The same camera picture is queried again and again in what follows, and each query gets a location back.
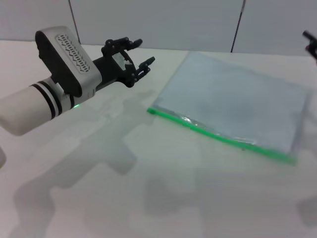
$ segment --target green zipper seal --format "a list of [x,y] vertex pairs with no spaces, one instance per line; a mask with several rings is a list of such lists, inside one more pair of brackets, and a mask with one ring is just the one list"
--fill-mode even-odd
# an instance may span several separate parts
[[276,160],[284,162],[284,163],[289,163],[289,164],[292,164],[292,165],[296,165],[297,164],[297,159],[292,157],[292,156],[283,154],[283,153],[278,152],[278,151],[274,151],[274,150],[270,150],[270,149],[264,149],[264,148],[256,146],[256,145],[247,144],[247,143],[236,141],[236,140],[231,140],[231,139],[228,139],[228,138],[220,136],[220,135],[215,135],[215,134],[213,134],[211,132],[205,131],[204,129],[202,129],[202,128],[198,127],[198,126],[195,126],[195,125],[193,125],[193,124],[191,124],[189,122],[186,122],[186,121],[184,121],[184,120],[182,120],[180,118],[176,118],[176,117],[174,117],[172,115],[169,115],[167,113],[161,112],[161,111],[159,111],[159,110],[157,110],[155,108],[148,108],[148,113],[153,114],[153,115],[158,115],[158,116],[161,116],[163,118],[167,118],[167,119],[172,120],[172,121],[174,121],[176,123],[182,124],[185,127],[189,127],[193,131],[196,131],[196,132],[198,132],[200,134],[209,136],[209,137],[211,137],[213,139],[216,139],[216,140],[219,140],[219,141],[221,141],[223,143],[234,145],[234,146],[240,147],[242,149],[254,151],[254,152],[260,153],[262,155],[265,155],[265,156],[267,156],[269,158],[276,159]]

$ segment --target transparent plastic bag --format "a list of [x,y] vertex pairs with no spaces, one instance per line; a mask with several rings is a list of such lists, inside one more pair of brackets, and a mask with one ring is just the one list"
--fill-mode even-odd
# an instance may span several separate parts
[[148,112],[294,163],[309,90],[190,52]]

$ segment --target ventilation grille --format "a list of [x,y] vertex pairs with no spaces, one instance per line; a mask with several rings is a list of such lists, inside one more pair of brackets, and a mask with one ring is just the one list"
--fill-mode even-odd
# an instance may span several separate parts
[[65,53],[69,56],[69,58],[73,61],[76,68],[79,70],[80,73],[87,73],[90,70],[90,66],[81,56],[79,51],[73,45],[72,41],[66,34],[58,35],[57,42],[63,48]]

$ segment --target white wall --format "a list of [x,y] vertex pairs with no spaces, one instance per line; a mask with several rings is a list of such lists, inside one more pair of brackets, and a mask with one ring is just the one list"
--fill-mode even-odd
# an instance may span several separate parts
[[34,40],[36,31],[57,25],[76,34],[67,0],[0,0],[1,40]]
[[243,0],[71,0],[82,44],[142,38],[143,47],[230,52]]
[[233,52],[305,56],[304,30],[317,35],[317,0],[247,0]]

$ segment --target white table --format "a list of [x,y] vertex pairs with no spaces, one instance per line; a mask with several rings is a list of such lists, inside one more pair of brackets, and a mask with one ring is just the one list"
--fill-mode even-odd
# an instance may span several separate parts
[[[85,46],[92,59],[100,46]],[[296,167],[146,112],[185,51],[155,56],[132,89],[115,83],[22,136],[0,129],[1,238],[315,238],[317,100]],[[310,57],[208,53],[317,90]],[[0,42],[0,96],[50,76],[34,42]]]

